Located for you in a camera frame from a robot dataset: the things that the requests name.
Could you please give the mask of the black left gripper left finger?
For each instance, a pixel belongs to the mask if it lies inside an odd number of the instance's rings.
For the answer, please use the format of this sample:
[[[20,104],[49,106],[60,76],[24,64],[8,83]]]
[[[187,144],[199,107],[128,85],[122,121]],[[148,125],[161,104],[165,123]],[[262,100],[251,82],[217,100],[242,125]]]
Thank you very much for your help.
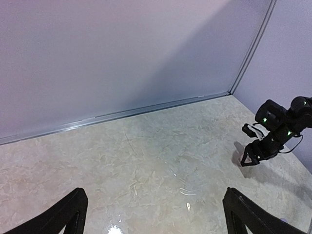
[[[8,234],[82,234],[86,221],[88,197],[83,188],[68,195],[40,215],[7,231]]]

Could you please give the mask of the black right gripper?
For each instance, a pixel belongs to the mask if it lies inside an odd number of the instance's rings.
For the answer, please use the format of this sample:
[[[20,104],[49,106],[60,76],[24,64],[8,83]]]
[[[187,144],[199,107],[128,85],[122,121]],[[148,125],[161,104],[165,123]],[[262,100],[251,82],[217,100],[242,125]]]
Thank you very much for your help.
[[[284,149],[283,144],[272,133],[269,133],[262,140],[255,140],[253,146],[250,143],[245,147],[240,158],[240,165],[242,167],[256,166],[259,161],[275,157],[282,149]]]

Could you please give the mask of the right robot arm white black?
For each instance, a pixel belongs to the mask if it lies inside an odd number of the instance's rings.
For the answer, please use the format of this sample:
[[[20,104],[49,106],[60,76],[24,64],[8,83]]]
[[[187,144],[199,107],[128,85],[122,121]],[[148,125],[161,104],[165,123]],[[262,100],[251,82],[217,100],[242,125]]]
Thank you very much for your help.
[[[288,110],[269,99],[256,112],[255,121],[242,127],[247,136],[256,138],[245,147],[240,159],[242,167],[283,154],[285,143],[292,137],[303,138],[301,132],[312,127],[312,99],[296,97]]]

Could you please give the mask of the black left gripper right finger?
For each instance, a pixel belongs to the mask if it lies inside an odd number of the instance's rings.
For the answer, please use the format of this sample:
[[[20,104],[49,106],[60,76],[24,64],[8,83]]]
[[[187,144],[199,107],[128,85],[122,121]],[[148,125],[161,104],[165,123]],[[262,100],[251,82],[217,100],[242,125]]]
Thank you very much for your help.
[[[229,234],[302,234],[303,231],[266,212],[236,188],[222,200]]]

